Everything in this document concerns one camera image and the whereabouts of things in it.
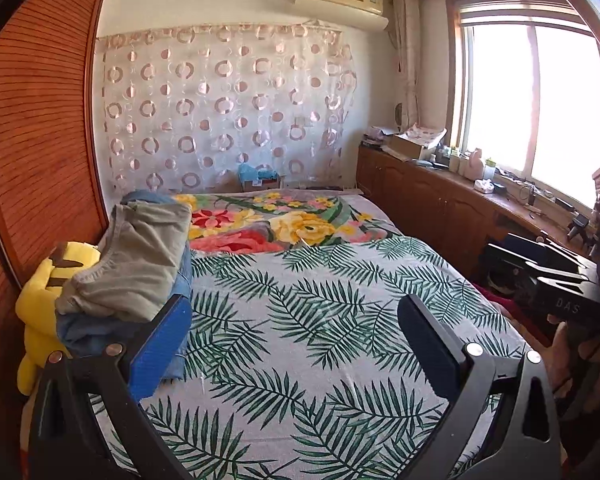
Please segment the person's right hand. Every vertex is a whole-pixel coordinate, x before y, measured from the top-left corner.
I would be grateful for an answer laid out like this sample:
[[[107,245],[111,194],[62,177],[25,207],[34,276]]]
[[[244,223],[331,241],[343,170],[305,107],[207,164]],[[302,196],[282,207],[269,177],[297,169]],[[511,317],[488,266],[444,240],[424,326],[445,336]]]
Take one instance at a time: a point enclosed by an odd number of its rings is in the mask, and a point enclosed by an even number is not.
[[[593,367],[600,370],[600,336],[584,339],[582,332],[555,315],[547,321],[556,326],[553,343],[545,360],[547,376],[558,398],[564,398],[577,385],[577,374],[586,375]],[[587,413],[600,408],[600,371],[592,386],[585,388],[583,409]]]

